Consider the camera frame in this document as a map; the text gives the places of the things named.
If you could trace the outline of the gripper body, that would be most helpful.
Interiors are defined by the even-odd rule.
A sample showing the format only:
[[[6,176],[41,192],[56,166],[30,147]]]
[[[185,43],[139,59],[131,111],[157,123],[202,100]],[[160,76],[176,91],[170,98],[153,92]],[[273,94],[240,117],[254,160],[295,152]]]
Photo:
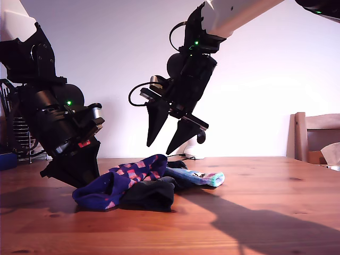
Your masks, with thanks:
[[[184,70],[170,78],[154,75],[149,82],[142,84],[140,94],[147,99],[147,104],[169,104],[169,115],[176,119],[192,121],[206,130],[209,125],[193,115],[197,102],[209,82],[206,69]]]
[[[35,106],[35,135],[47,154],[57,157],[90,140],[103,127],[101,106]]]

